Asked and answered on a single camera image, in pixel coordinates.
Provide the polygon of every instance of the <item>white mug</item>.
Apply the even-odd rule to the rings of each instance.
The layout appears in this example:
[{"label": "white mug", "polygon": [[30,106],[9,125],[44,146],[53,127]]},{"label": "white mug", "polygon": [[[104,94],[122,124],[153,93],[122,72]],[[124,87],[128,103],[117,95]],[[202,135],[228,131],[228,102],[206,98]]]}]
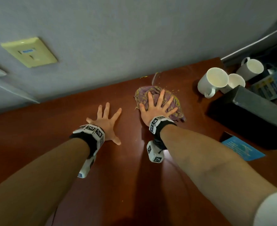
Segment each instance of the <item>white mug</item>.
[{"label": "white mug", "polygon": [[229,78],[228,84],[222,89],[220,89],[222,93],[227,93],[228,91],[231,91],[233,88],[237,87],[238,85],[245,87],[245,80],[242,78],[242,76],[238,74],[230,74],[228,78]]},{"label": "white mug", "polygon": [[227,73],[217,67],[210,68],[198,82],[198,91],[206,98],[214,96],[216,89],[225,87],[228,84]]},{"label": "white mug", "polygon": [[245,81],[248,81],[263,71],[264,66],[260,61],[246,57],[242,60],[241,67],[237,70],[236,73],[242,76]]}]

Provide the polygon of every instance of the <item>hand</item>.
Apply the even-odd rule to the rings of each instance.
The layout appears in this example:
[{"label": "hand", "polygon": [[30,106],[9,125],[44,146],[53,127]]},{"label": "hand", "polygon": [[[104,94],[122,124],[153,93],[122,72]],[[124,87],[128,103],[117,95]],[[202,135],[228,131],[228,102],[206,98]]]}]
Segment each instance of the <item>hand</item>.
[{"label": "hand", "polygon": [[160,92],[159,98],[157,100],[156,106],[154,106],[153,98],[151,92],[148,92],[148,101],[149,101],[149,108],[148,111],[145,110],[145,106],[140,103],[139,104],[139,110],[141,113],[141,118],[143,119],[143,122],[149,127],[150,121],[154,117],[158,116],[164,116],[169,117],[171,114],[176,112],[178,108],[172,109],[170,112],[166,113],[166,110],[169,108],[170,104],[172,103],[174,97],[172,96],[170,100],[167,101],[167,103],[164,104],[163,107],[161,107],[161,104],[163,103],[163,96],[165,95],[165,90],[163,89]]},{"label": "hand", "polygon": [[101,127],[105,132],[105,140],[112,140],[117,145],[121,145],[121,140],[114,134],[113,126],[118,117],[121,115],[121,108],[112,116],[111,119],[108,119],[109,114],[109,102],[106,103],[106,107],[104,109],[104,114],[102,112],[102,105],[99,105],[98,113],[97,113],[97,120],[93,121],[90,118],[86,118],[86,121],[89,124],[94,124],[96,126]]}]

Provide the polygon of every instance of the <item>brown tabletop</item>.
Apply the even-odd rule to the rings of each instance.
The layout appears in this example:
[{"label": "brown tabletop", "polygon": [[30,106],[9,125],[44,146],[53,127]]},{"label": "brown tabletop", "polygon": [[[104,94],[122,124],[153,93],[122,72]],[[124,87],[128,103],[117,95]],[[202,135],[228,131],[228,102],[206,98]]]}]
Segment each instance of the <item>brown tabletop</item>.
[{"label": "brown tabletop", "polygon": [[[219,140],[223,131],[233,133],[208,118],[209,102],[197,92],[198,80],[211,67],[224,68],[219,58],[160,73],[155,84],[178,97],[187,118],[180,127]],[[161,164],[151,163],[146,145],[152,140],[142,124],[133,98],[140,86],[151,85],[152,76],[102,87],[0,114],[0,182],[65,140],[86,117],[110,102],[110,115],[121,107],[115,127],[120,146],[105,142],[87,178],[77,178],[60,203],[53,225],[229,225],[169,153]],[[277,151],[265,151],[235,134],[265,157],[250,165],[277,186]]]}]

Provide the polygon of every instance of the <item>network jack wall plate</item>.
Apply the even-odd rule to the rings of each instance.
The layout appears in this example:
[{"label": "network jack wall plate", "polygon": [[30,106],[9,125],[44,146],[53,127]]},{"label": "network jack wall plate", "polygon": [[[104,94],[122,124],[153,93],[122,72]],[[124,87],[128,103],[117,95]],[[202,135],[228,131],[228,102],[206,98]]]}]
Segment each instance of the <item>network jack wall plate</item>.
[{"label": "network jack wall plate", "polygon": [[1,43],[1,46],[29,68],[57,62],[38,37]]}]

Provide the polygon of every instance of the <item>black box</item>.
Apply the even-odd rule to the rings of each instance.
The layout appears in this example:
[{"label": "black box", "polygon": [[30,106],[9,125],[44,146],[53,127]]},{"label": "black box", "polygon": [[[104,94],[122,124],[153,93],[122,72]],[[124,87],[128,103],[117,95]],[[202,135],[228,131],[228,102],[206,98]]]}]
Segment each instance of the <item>black box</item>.
[{"label": "black box", "polygon": [[237,86],[210,103],[207,115],[266,149],[277,149],[277,105]]}]

